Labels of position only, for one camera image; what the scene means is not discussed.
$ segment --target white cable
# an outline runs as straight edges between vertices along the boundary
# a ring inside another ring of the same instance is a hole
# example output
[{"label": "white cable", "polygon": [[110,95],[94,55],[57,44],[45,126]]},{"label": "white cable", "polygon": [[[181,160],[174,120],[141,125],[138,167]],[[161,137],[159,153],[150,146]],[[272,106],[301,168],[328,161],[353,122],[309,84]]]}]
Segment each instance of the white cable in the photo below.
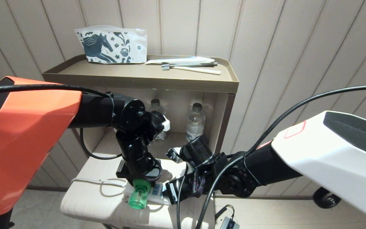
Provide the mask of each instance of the white cable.
[{"label": "white cable", "polygon": [[74,181],[90,181],[90,182],[99,183],[99,184],[108,183],[108,184],[113,184],[118,187],[124,187],[126,185],[126,181],[124,181],[123,183],[119,183],[119,182],[111,181],[111,180],[102,180],[102,179],[93,180],[93,179],[87,179],[87,178],[74,178],[73,180],[70,181],[70,184],[72,184]]}]

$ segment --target power strip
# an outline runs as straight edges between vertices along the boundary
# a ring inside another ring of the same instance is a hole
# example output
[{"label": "power strip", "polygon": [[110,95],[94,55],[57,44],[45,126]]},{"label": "power strip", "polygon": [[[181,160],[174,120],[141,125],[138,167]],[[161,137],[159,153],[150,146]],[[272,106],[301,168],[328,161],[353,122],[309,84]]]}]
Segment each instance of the power strip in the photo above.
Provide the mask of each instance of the power strip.
[{"label": "power strip", "polygon": [[[163,196],[163,191],[166,190],[166,186],[163,183],[156,182],[155,187],[152,187],[151,190],[148,193],[148,201],[160,203],[163,205],[170,205],[169,197]],[[128,182],[124,186],[124,189],[122,190],[122,193],[124,196],[129,197],[131,196],[131,193],[134,191],[134,187],[130,185]]]}]

